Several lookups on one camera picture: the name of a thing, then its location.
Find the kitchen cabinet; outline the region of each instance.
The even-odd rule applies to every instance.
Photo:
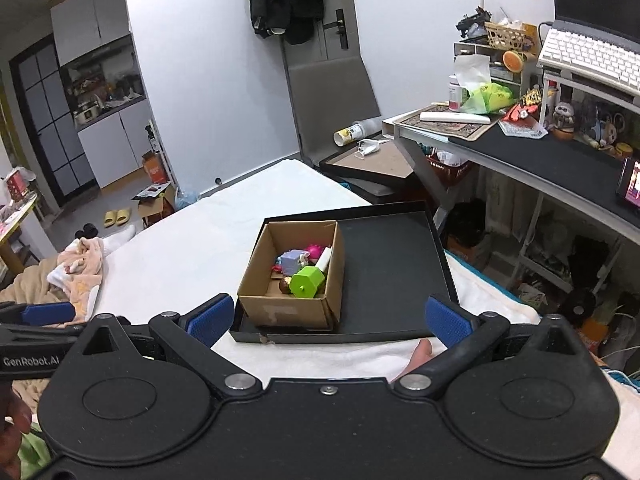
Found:
[[[125,0],[94,0],[94,4],[102,44],[111,43],[129,33]]]
[[[51,9],[51,22],[60,65],[102,44],[94,0],[65,0]]]
[[[51,21],[61,66],[129,34],[125,0],[65,0]]]
[[[138,166],[142,168],[142,156],[151,151],[151,143],[149,142],[148,133],[145,126],[149,124],[151,119],[151,107],[145,99],[134,105],[131,105],[120,112],[120,119],[127,133],[129,143],[133,154],[136,157]]]
[[[119,113],[91,124],[81,130],[78,137],[100,187],[109,185],[139,167]]]

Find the pink toy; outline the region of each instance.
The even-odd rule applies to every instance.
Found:
[[[320,259],[320,256],[322,256],[322,251],[324,251],[324,247],[320,245],[309,245],[309,247],[307,247],[305,251],[310,255],[309,261],[311,261],[311,263],[313,264],[316,264]]]

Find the green toy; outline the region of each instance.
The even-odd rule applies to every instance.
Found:
[[[296,298],[313,298],[320,286],[324,283],[325,274],[329,268],[331,248],[327,247],[320,256],[316,266],[308,266],[300,269],[291,277],[289,288]]]

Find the yellow slipper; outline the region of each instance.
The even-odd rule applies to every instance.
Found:
[[[126,224],[129,221],[129,218],[131,218],[131,208],[127,207],[126,209],[120,209],[118,211],[118,219],[116,220],[116,225],[120,226]]]
[[[115,211],[107,211],[104,214],[104,226],[111,227],[116,223],[116,212]]]

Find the wicker basket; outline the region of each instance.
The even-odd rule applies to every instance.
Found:
[[[444,187],[455,186],[475,166],[470,160],[460,164],[460,166],[447,166],[438,160],[437,155],[430,155],[427,160]]]
[[[489,37],[489,46],[492,48],[517,50],[518,52],[530,50],[530,48],[526,48],[527,35],[524,30],[503,27],[491,22],[485,22],[484,28]]]

